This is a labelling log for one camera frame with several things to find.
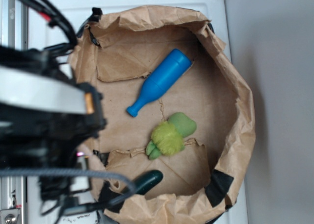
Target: red wire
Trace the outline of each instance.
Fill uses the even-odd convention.
[[[51,17],[48,16],[47,14],[43,13],[43,12],[39,12],[39,14],[47,21],[50,22],[51,21]]]

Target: stuffed toy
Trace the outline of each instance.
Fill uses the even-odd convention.
[[[184,137],[193,134],[196,123],[186,114],[178,112],[170,116],[168,121],[161,122],[154,128],[151,141],[146,147],[150,160],[159,156],[171,156],[184,150]]]

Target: white container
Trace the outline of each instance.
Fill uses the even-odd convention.
[[[49,0],[54,4],[62,14],[70,21],[75,31],[80,25],[91,15],[92,7],[101,8],[106,13],[120,12],[142,5],[167,5],[194,9],[202,12],[210,20],[214,28],[215,34],[222,39],[227,45],[225,48],[226,56],[230,57],[229,38],[227,30],[227,21],[225,13],[224,0]],[[28,24],[28,47],[42,49],[44,47],[65,42],[64,34],[58,29],[51,29],[47,26],[37,13],[29,11]],[[28,186],[29,194],[38,194],[39,188],[35,186],[35,181],[31,179]],[[91,199],[88,194],[82,195],[85,200]],[[28,224],[42,223],[53,224],[57,217],[57,213],[53,212],[49,216],[41,217],[39,215],[40,208],[39,195],[28,196]],[[92,213],[84,217],[84,223],[95,223],[96,213]],[[80,223],[82,220],[78,217],[62,218],[60,224],[69,221]],[[247,207],[244,184],[242,185],[236,205],[222,215],[216,224],[248,224]]]

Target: dark green handle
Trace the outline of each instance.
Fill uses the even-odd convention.
[[[139,176],[133,181],[136,186],[136,193],[139,195],[144,195],[149,192],[153,187],[160,183],[163,179],[163,174],[159,170],[151,170],[143,175]],[[127,188],[122,190],[122,194],[128,191]]]

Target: screw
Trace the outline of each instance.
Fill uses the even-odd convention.
[[[9,214],[5,217],[5,224],[16,224],[16,217],[13,214]]]

